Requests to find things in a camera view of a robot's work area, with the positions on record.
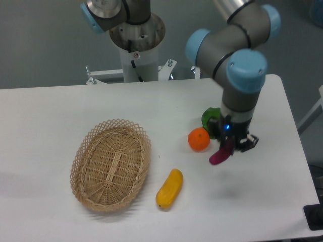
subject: green pepper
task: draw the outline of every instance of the green pepper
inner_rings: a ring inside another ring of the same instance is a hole
[[[209,107],[202,115],[202,125],[203,128],[208,132],[210,139],[217,139],[216,135],[212,132],[212,129],[209,128],[208,122],[210,118],[214,118],[216,120],[220,120],[220,108]]]

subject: table surface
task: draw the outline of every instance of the table surface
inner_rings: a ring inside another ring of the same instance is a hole
[[[322,235],[303,206],[317,204],[281,79],[267,75],[250,125],[256,148],[212,166],[187,135],[219,107],[211,79],[0,90],[1,241],[259,241]],[[102,121],[140,124],[152,143],[145,184],[123,211],[101,214],[72,194],[70,170]],[[184,176],[169,211],[155,196],[170,170]]]

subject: orange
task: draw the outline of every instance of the orange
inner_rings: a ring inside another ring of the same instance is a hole
[[[196,128],[188,135],[188,143],[195,151],[202,151],[210,144],[210,136],[204,128]]]

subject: gray floor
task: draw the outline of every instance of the gray floor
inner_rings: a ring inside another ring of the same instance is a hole
[[[83,1],[4,0],[0,2],[0,89],[82,85],[91,70],[120,69],[118,51],[108,34],[95,35],[83,20]],[[279,75],[298,123],[318,101],[323,85],[323,29],[312,24],[303,0],[261,0],[282,16],[279,37],[261,46],[269,73]],[[167,28],[159,64],[173,58],[177,78],[192,78],[184,55],[198,28],[219,31],[226,23],[211,0],[151,0]],[[300,136],[311,164],[323,165],[323,114]]]

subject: oval basket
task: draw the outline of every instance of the oval basket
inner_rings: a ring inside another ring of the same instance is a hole
[[[85,137],[73,161],[70,182],[87,208],[116,211],[136,197],[150,162],[150,140],[138,124],[108,120]]]

